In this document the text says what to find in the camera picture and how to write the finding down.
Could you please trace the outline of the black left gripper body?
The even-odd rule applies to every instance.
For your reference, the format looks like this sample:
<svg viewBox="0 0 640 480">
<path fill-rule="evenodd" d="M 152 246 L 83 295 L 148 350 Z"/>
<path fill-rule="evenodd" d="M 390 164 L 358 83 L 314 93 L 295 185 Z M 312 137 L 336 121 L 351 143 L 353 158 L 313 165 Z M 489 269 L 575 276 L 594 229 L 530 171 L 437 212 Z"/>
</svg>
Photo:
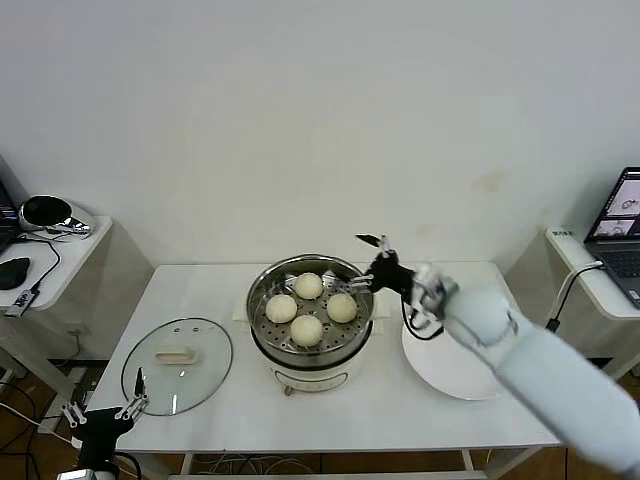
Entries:
<svg viewBox="0 0 640 480">
<path fill-rule="evenodd" d="M 84 413 L 85 422 L 74 428 L 74 438 L 81 442 L 80 465 L 104 465 L 113 459 L 118 439 L 134 427 L 132 417 L 120 411 L 112 407 Z"/>
</svg>

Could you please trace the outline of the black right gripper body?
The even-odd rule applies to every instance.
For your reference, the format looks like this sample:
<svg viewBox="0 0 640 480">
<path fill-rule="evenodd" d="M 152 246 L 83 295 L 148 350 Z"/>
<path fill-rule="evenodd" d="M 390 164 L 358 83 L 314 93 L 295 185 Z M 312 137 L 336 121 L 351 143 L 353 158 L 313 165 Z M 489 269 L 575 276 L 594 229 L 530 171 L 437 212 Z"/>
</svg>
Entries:
<svg viewBox="0 0 640 480">
<path fill-rule="evenodd" d="M 384 256 L 379 253 L 370 264 L 367 275 L 371 277 L 368 290 L 376 293 L 384 288 L 399 295 L 411 293 L 415 271 L 402 266 L 396 253 Z"/>
</svg>

